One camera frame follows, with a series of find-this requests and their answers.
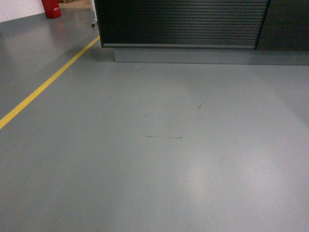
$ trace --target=dark gray cabinet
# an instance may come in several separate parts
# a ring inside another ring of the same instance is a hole
[[[309,51],[309,0],[95,0],[104,47]]]
[[[309,51],[309,0],[272,0],[257,49]]]

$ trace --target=roller shutter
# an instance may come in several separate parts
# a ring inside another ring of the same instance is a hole
[[[255,48],[268,0],[97,0],[104,46]]]

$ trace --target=yellow floor line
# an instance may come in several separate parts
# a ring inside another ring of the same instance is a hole
[[[82,54],[84,54],[92,45],[98,40],[99,36],[95,38],[90,44],[88,44],[83,50],[77,53],[72,59],[70,59],[65,65],[62,66],[54,75],[52,75],[47,81],[45,81],[40,87],[38,87],[33,93],[31,93],[26,99],[19,103],[11,112],[4,116],[0,120],[0,130],[8,124],[16,115],[18,115],[30,102],[32,102],[37,96],[39,96],[51,83],[53,83],[69,66],[71,66]]]

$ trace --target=red fire extinguisher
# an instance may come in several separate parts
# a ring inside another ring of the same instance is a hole
[[[58,0],[42,0],[46,17],[57,18],[61,16]]]

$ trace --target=floor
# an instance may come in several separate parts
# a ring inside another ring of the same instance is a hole
[[[62,14],[0,24],[0,118],[98,36]],[[97,42],[0,130],[0,231],[309,231],[308,73]]]
[[[59,3],[60,8],[91,8],[90,0],[75,0],[67,3]]]

